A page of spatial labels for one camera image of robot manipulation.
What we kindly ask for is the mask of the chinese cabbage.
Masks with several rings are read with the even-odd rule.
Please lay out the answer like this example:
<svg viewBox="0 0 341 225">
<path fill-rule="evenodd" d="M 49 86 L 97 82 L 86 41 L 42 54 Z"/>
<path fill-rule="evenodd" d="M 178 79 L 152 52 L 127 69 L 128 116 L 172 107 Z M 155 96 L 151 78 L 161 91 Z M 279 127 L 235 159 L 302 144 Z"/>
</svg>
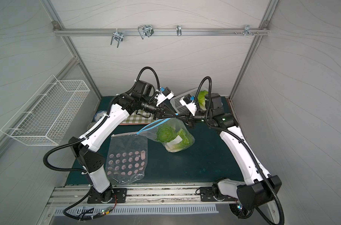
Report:
<svg viewBox="0 0 341 225">
<path fill-rule="evenodd" d="M 158 127 L 156 132 L 156 140 L 161 143 L 168 143 L 176 138 L 176 131 L 175 128 L 167 125 L 162 124 Z"/>
<path fill-rule="evenodd" d="M 201 108 L 201 110 L 203 111 L 206 111 L 206 100 L 205 100 L 205 96 L 208 95 L 208 91 L 206 90 L 203 90 L 203 91 L 200 91 L 199 94 L 198 94 L 198 104 Z"/>
<path fill-rule="evenodd" d="M 186 129 L 180 129 L 176 137 L 165 144 L 168 152 L 179 152 L 192 146 L 195 142 L 194 137 Z"/>
</svg>

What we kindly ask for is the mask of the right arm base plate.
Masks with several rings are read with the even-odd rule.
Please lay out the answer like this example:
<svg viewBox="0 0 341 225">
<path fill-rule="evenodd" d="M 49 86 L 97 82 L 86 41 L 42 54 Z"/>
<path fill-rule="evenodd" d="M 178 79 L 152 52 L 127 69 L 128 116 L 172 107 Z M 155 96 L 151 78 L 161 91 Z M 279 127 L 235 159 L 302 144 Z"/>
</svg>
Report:
<svg viewBox="0 0 341 225">
<path fill-rule="evenodd" d="M 225 196 L 214 187 L 199 187 L 195 193 L 200 196 L 201 202 L 237 202 L 236 198 Z"/>
</svg>

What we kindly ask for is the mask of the clear blue-zip zipper bag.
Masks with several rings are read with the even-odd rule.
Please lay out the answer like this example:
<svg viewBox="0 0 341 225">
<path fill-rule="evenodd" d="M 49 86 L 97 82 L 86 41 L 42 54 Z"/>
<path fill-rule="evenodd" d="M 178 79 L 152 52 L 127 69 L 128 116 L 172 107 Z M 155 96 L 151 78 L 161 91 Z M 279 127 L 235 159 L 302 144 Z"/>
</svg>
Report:
<svg viewBox="0 0 341 225">
<path fill-rule="evenodd" d="M 136 134 L 161 143 L 168 152 L 172 153 L 185 150 L 195 143 L 195 138 L 187 130 L 184 122 L 176 118 L 154 121 Z"/>
</svg>

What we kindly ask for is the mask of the metal hook clamp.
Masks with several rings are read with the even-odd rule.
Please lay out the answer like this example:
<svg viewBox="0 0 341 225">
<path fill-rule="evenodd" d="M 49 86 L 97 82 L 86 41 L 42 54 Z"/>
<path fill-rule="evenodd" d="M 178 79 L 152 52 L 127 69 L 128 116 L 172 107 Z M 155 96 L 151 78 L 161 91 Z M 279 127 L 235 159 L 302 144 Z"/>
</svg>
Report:
<svg viewBox="0 0 341 225">
<path fill-rule="evenodd" d="M 152 25 L 141 25 L 138 27 L 137 30 L 141 39 L 144 39 L 145 37 L 150 37 L 154 34 Z"/>
<path fill-rule="evenodd" d="M 117 48 L 119 48 L 120 43 L 123 42 L 124 35 L 123 33 L 119 32 L 118 29 L 112 34 L 110 45 L 117 44 Z"/>
</svg>

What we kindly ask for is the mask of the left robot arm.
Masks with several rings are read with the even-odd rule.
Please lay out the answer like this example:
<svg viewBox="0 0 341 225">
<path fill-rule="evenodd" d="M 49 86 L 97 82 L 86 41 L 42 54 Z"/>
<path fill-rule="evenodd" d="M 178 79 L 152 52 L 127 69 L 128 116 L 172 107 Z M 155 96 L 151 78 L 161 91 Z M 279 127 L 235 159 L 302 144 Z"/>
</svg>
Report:
<svg viewBox="0 0 341 225">
<path fill-rule="evenodd" d="M 80 136 L 79 144 L 72 146 L 79 164 L 85 169 L 84 174 L 92 186 L 91 191 L 95 191 L 102 202 L 108 202 L 112 197 L 112 187 L 104 168 L 105 157 L 98 153 L 103 142 L 122 121 L 137 110 L 161 118 L 165 114 L 163 102 L 174 97 L 168 87 L 158 87 L 152 100 L 147 100 L 150 90 L 149 83 L 136 81 L 131 90 L 112 100 L 101 119 Z"/>
</svg>

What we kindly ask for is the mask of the metal hook clamp left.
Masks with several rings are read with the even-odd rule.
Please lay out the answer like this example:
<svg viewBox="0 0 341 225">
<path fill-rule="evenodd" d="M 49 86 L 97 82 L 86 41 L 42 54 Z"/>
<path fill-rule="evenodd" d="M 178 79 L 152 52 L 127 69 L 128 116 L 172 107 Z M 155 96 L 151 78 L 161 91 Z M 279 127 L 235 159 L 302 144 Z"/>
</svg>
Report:
<svg viewBox="0 0 341 225">
<path fill-rule="evenodd" d="M 124 35 L 123 33 L 119 32 L 118 29 L 112 34 L 110 45 L 117 44 L 117 48 L 119 48 L 120 43 L 123 42 Z"/>
</svg>

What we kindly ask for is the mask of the metal bracket right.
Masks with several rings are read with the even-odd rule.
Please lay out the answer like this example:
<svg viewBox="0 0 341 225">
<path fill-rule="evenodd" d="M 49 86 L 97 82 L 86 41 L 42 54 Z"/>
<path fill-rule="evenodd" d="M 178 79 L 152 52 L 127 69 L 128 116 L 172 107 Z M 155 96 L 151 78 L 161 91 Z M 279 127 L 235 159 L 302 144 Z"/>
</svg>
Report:
<svg viewBox="0 0 341 225">
<path fill-rule="evenodd" d="M 259 33 L 256 32 L 256 31 L 251 31 L 251 28 L 249 25 L 246 25 L 244 27 L 244 30 L 243 31 L 240 31 L 240 32 L 234 32 L 235 35 L 242 35 L 242 36 L 256 36 L 258 35 Z"/>
</svg>

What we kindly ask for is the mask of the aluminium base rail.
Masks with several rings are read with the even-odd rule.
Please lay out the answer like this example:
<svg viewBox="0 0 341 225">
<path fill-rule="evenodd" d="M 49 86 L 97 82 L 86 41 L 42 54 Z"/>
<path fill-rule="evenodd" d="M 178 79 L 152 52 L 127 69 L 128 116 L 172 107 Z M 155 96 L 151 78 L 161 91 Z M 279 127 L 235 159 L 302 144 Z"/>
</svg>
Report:
<svg viewBox="0 0 341 225">
<path fill-rule="evenodd" d="M 205 204 L 201 201 L 200 188 L 211 187 L 211 182 L 206 183 L 173 183 L 173 184 L 131 184 L 119 185 L 113 189 L 125 188 L 126 192 L 120 194 L 118 204 L 125 205 L 166 205 L 166 204 Z M 46 206 L 63 207 L 79 201 L 89 191 L 88 186 L 65 186 L 54 188 Z"/>
</svg>

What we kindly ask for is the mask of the white plastic basket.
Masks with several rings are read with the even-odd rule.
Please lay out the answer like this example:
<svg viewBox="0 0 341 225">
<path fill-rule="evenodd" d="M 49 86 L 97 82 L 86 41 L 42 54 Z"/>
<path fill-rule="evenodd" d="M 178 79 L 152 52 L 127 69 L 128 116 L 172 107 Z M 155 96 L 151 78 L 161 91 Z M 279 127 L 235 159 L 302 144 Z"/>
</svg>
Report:
<svg viewBox="0 0 341 225">
<path fill-rule="evenodd" d="M 181 114 L 183 112 L 189 112 L 189 108 L 187 106 L 190 106 L 191 110 L 194 111 L 196 105 L 191 102 L 194 102 L 197 90 L 198 88 L 191 89 L 183 94 L 179 94 L 173 97 L 170 100 L 170 103 L 174 110 L 176 111 L 176 113 Z M 208 88 L 202 87 L 197 97 L 199 100 L 200 109 L 203 111 L 206 110 L 205 95 L 208 94 L 208 91 L 209 91 Z"/>
</svg>

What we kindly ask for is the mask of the aluminium top rail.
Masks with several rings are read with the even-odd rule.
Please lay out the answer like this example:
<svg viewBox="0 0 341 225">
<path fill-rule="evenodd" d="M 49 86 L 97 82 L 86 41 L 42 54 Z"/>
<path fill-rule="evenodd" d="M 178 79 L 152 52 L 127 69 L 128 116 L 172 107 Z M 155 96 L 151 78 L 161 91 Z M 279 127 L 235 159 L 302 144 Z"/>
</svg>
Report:
<svg viewBox="0 0 341 225">
<path fill-rule="evenodd" d="M 244 28 L 184 28 L 181 36 L 236 36 L 234 32 L 242 32 Z M 153 28 L 153 36 L 177 37 L 176 27 L 174 28 Z M 54 30 L 59 37 L 111 37 L 116 29 L 62 29 Z M 137 28 L 118 29 L 125 37 L 139 37 Z M 270 29 L 251 28 L 251 31 L 258 32 L 257 36 L 266 36 Z"/>
</svg>

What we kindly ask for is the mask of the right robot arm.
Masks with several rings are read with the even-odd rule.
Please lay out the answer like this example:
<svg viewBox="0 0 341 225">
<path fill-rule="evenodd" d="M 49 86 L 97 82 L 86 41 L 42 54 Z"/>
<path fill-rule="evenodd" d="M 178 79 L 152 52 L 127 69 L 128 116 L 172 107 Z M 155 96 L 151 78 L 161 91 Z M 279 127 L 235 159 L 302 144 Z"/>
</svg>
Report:
<svg viewBox="0 0 341 225">
<path fill-rule="evenodd" d="M 230 179 L 222 179 L 215 183 L 215 193 L 238 199 L 241 206 L 251 211 L 258 209 L 270 201 L 282 210 L 277 196 L 282 181 L 270 172 L 257 159 L 244 139 L 238 122 L 231 113 L 226 113 L 219 94 L 205 96 L 205 106 L 195 102 L 196 98 L 186 95 L 181 99 L 181 105 L 189 110 L 190 121 L 204 122 L 211 129 L 219 132 L 220 138 L 227 145 L 243 175 L 244 182 L 236 184 Z"/>
</svg>

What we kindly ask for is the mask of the metal hook clamp middle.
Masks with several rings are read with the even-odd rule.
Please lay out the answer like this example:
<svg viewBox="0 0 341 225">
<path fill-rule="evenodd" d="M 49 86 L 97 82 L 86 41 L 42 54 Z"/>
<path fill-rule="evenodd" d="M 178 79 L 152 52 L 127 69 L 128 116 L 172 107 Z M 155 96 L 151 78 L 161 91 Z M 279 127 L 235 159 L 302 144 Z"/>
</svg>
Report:
<svg viewBox="0 0 341 225">
<path fill-rule="evenodd" d="M 138 27 L 137 30 L 141 39 L 144 39 L 145 37 L 150 37 L 154 34 L 152 25 L 141 25 Z"/>
</svg>

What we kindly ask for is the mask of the metal hook small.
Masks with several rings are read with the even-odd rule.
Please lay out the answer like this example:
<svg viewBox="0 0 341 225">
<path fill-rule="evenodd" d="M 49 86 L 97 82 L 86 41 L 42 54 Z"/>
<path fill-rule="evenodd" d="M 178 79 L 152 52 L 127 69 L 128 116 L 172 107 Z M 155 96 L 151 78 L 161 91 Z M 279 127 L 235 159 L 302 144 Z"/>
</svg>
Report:
<svg viewBox="0 0 341 225">
<path fill-rule="evenodd" d="M 182 35 L 182 29 L 181 29 L 181 26 L 180 25 L 177 25 L 176 26 L 176 33 L 177 33 L 177 36 L 180 37 Z"/>
</svg>

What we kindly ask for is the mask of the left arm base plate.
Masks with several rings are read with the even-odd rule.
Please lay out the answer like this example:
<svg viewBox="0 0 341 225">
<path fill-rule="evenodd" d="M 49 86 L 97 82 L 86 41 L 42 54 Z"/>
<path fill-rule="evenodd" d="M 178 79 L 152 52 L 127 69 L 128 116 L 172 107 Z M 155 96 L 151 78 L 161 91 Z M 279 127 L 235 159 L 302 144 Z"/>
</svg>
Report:
<svg viewBox="0 0 341 225">
<path fill-rule="evenodd" d="M 103 193 L 97 192 L 93 187 L 91 188 L 88 196 L 88 204 L 101 204 L 101 203 L 125 203 L 127 195 L 126 188 L 113 188 L 107 189 Z"/>
</svg>

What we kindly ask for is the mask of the pink-dotted zipper bag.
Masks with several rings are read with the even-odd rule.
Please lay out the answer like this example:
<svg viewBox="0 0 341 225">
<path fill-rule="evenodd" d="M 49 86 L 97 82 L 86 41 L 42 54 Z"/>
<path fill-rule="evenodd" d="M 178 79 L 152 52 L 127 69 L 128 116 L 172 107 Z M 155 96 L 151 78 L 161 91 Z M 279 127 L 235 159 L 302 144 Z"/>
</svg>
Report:
<svg viewBox="0 0 341 225">
<path fill-rule="evenodd" d="M 148 139 L 135 132 L 111 136 L 105 172 L 112 185 L 142 180 L 148 163 Z"/>
</svg>

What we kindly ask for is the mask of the blue floral bowl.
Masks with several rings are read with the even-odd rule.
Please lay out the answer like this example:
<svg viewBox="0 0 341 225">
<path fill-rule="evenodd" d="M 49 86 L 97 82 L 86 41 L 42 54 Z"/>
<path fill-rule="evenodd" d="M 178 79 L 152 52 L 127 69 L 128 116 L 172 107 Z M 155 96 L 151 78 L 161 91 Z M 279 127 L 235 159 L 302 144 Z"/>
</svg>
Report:
<svg viewBox="0 0 341 225">
<path fill-rule="evenodd" d="M 106 110 L 100 110 L 98 111 L 94 117 L 93 117 L 93 121 L 94 122 L 98 122 L 103 116 L 104 114 L 107 114 L 107 111 Z"/>
</svg>

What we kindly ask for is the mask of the white vented strip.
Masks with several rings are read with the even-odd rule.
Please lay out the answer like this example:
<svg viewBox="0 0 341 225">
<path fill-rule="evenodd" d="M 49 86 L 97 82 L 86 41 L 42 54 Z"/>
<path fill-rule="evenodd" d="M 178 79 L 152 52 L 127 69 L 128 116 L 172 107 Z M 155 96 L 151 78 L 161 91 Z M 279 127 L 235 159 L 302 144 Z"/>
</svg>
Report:
<svg viewBox="0 0 341 225">
<path fill-rule="evenodd" d="M 64 216 L 65 207 L 57 207 L 54 216 Z M 86 215 L 96 215 L 104 211 L 102 206 L 79 206 L 68 211 L 77 216 L 90 210 Z M 190 215 L 219 213 L 215 204 L 175 204 L 175 205 L 118 205 L 110 215 Z"/>
</svg>

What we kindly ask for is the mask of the green checkered cloth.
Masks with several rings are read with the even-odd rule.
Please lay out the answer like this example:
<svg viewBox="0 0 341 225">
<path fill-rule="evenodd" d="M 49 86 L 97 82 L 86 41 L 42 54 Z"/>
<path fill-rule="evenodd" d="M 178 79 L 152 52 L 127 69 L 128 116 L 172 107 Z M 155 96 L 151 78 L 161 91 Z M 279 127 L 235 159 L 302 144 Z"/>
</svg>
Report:
<svg viewBox="0 0 341 225">
<path fill-rule="evenodd" d="M 127 117 L 120 125 L 147 125 L 155 120 L 151 113 L 145 112 L 143 110 L 137 110 Z"/>
</svg>

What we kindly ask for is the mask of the grey striped mug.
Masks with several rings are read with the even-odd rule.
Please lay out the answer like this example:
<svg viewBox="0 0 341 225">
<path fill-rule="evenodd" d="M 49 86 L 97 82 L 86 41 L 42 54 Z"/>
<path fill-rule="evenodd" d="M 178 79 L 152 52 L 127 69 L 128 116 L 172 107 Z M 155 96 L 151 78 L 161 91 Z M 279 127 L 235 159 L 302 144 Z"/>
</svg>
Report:
<svg viewBox="0 0 341 225">
<path fill-rule="evenodd" d="M 94 126 L 94 124 L 95 124 L 94 122 L 92 122 L 91 124 L 89 124 L 88 127 L 87 127 L 87 130 L 92 129 L 92 127 Z"/>
</svg>

